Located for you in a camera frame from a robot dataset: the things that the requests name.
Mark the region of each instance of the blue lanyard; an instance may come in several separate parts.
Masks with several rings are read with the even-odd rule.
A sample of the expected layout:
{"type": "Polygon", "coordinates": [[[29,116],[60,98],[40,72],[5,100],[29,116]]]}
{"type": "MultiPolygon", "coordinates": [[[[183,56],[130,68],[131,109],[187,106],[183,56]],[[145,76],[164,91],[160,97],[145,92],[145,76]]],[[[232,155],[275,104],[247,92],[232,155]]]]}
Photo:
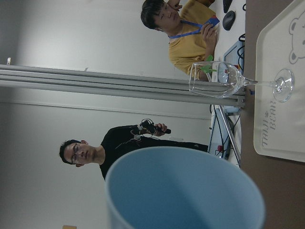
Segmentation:
{"type": "Polygon", "coordinates": [[[199,29],[197,29],[193,32],[188,32],[188,33],[184,33],[184,34],[180,34],[180,35],[176,35],[176,36],[172,36],[172,37],[168,36],[169,38],[174,39],[174,38],[179,38],[179,37],[185,37],[185,36],[192,35],[192,34],[197,34],[200,32],[201,28],[203,27],[203,25],[201,25],[201,24],[197,24],[197,23],[190,22],[190,21],[181,20],[181,22],[189,24],[189,25],[197,26],[197,27],[199,27],[199,29]]]}

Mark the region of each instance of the person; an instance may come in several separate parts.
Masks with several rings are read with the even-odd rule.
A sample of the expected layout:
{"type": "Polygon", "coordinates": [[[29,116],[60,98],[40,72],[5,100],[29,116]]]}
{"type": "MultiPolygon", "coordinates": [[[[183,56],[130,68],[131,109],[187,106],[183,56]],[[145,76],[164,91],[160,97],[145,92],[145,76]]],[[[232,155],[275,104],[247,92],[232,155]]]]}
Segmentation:
{"type": "Polygon", "coordinates": [[[111,128],[105,135],[102,143],[93,147],[85,140],[69,140],[60,146],[59,155],[64,163],[81,167],[85,164],[96,163],[100,166],[102,176],[106,178],[110,166],[121,156],[140,148],[153,146],[177,146],[198,149],[207,152],[208,146],[191,143],[160,140],[153,137],[145,137],[143,134],[162,136],[167,130],[165,124],[156,124],[155,132],[141,125],[126,125],[111,128]]]}
{"type": "MultiPolygon", "coordinates": [[[[169,59],[175,67],[190,74],[194,62],[205,61],[214,57],[217,42],[215,29],[206,23],[215,12],[209,8],[214,0],[188,0],[181,11],[180,0],[146,0],[142,5],[141,20],[149,29],[162,31],[169,37],[169,59]],[[199,34],[186,35],[203,25],[199,34]]],[[[208,81],[203,71],[196,73],[196,78],[208,81]]]]}

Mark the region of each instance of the black t-shirt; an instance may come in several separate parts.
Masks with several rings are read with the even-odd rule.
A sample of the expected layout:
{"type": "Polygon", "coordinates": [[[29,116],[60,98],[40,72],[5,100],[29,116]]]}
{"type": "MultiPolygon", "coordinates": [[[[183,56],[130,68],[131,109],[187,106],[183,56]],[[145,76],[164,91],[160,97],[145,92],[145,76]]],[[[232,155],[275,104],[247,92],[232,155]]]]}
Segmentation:
{"type": "Polygon", "coordinates": [[[141,136],[140,140],[135,140],[133,134],[139,133],[137,125],[119,126],[110,129],[105,135],[101,145],[105,150],[105,161],[100,165],[104,179],[110,166],[121,156],[140,148],[153,146],[177,146],[198,149],[207,152],[208,146],[192,142],[175,142],[169,140],[159,140],[151,137],[141,136]]]}

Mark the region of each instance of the man in yellow shirt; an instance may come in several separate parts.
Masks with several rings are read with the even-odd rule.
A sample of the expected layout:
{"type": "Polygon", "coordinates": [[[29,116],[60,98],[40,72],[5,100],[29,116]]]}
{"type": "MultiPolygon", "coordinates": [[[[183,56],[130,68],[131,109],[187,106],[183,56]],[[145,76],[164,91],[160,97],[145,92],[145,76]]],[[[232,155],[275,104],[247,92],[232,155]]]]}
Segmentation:
{"type": "MultiPolygon", "coordinates": [[[[213,25],[206,23],[215,12],[209,9],[214,0],[188,0],[179,15],[180,0],[146,0],[141,20],[149,29],[162,31],[169,37],[169,59],[175,67],[190,74],[194,62],[214,57],[217,37],[213,25]]],[[[204,72],[196,78],[208,81],[204,72]]]]}

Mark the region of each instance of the light blue plastic cup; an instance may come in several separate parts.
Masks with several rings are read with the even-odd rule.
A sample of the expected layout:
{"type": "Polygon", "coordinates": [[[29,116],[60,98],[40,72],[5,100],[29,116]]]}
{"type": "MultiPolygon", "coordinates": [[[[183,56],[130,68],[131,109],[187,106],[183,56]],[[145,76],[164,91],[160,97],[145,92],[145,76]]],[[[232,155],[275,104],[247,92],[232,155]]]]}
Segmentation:
{"type": "Polygon", "coordinates": [[[254,182],[231,163],[198,150],[151,147],[119,158],[106,176],[113,229],[262,229],[254,182]]]}

